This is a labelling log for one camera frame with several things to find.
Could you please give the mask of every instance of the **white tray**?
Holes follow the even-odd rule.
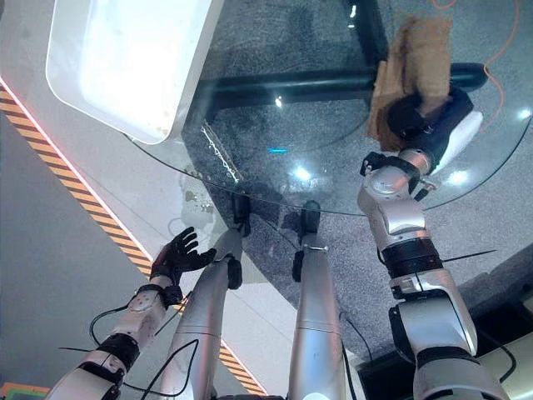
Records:
[[[56,0],[48,85],[143,143],[179,133],[223,0]]]

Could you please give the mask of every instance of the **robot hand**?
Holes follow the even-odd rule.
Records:
[[[392,105],[388,113],[389,128],[401,138],[406,148],[422,151],[428,158],[429,169],[436,173],[459,154],[479,131],[483,115],[474,111],[468,95],[451,87],[448,102],[438,112],[419,114],[421,97],[413,94]]]
[[[194,240],[196,238],[194,227],[188,227],[165,245],[152,265],[150,279],[166,276],[172,280],[172,285],[176,286],[182,273],[196,271],[210,264],[217,250],[212,248],[198,254],[198,251],[194,250],[198,246],[198,242]]]

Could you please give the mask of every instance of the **warning tape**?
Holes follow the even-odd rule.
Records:
[[[50,137],[39,127],[32,115],[12,95],[12,91],[5,84],[2,85],[1,82],[0,111],[3,111],[9,122],[26,139],[27,144],[35,150],[37,155],[47,164],[48,168],[57,176],[59,181],[76,198],[100,228],[106,232],[109,238],[120,247],[122,252],[126,254],[144,276],[150,277],[152,261],[147,251],[122,225],[117,216],[87,184],[76,168],[63,156]],[[267,394],[267,391],[250,374],[235,353],[224,342],[221,342],[219,359],[250,394]]]

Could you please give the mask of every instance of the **glass table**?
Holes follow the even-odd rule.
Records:
[[[423,205],[464,196],[506,162],[531,119],[519,59],[526,27],[512,0],[419,3],[227,0],[186,126],[158,145],[136,144],[208,185],[361,215],[361,162],[380,147],[364,134],[377,64],[407,13],[439,14],[454,23],[452,82],[485,121],[467,149],[431,176],[438,188]],[[488,7],[501,9],[497,21],[493,12],[484,20]]]

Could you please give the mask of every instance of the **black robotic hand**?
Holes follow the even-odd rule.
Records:
[[[180,282],[182,273],[196,271],[210,264],[217,250],[212,248],[198,254],[198,251],[194,250],[198,246],[198,242],[194,240],[196,238],[194,227],[188,227],[173,238],[154,261],[150,279],[164,275],[172,280],[172,285],[176,286]]]

